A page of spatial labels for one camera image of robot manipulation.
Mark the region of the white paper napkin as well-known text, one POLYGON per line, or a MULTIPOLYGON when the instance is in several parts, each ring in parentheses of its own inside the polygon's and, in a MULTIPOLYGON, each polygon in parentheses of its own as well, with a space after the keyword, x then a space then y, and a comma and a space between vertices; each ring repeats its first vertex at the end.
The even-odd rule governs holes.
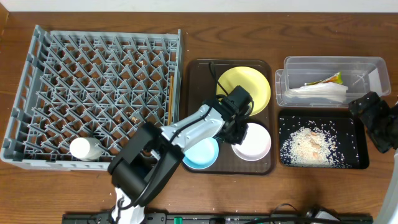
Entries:
POLYGON ((323 98, 342 103, 346 99, 347 90, 347 86, 337 83, 318 83, 290 89, 284 93, 284 96, 289 98, 323 98))

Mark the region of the yellow green wrapper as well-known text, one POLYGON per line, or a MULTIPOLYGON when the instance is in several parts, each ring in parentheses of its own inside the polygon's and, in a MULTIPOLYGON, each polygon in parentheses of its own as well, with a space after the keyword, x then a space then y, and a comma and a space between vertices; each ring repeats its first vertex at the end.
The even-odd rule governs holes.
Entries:
POLYGON ((341 77, 341 72, 337 72, 334 75, 332 75, 332 76, 330 76, 328 78, 319 80, 319 81, 315 81, 315 82, 311 82, 311 83, 305 83, 304 85, 305 86, 310 86, 310 85, 316 85, 316 84, 319 84, 319 83, 336 83, 336 84, 342 85, 343 84, 343 80, 342 80, 342 77, 341 77))

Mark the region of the light blue cup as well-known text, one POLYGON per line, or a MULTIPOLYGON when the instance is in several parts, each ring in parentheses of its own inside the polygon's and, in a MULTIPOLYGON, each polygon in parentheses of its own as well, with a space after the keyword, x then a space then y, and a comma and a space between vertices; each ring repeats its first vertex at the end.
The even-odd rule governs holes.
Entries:
POLYGON ((101 142, 96 138, 76 138, 70 144, 70 153, 82 161, 97 160, 103 153, 101 142))

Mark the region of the pink rice bowl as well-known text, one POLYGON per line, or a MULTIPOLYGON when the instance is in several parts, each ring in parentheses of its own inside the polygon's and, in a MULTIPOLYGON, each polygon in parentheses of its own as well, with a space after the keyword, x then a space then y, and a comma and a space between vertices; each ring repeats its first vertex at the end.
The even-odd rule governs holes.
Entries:
POLYGON ((242 143, 231 147, 239 158, 245 161, 258 161, 270 152, 271 143, 271 135, 265 127, 257 123, 248 123, 242 143))

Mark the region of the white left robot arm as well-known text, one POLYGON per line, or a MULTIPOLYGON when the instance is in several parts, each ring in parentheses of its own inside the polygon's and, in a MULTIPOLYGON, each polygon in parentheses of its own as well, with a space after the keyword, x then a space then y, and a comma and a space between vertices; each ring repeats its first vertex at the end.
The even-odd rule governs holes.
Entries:
POLYGON ((147 122, 133 135, 108 167, 117 194, 111 216, 115 223, 140 223, 144 207, 165 187, 185 151, 206 138, 219 136, 242 142, 237 125, 250 113, 252 100, 217 96, 189 117, 170 126, 147 122))

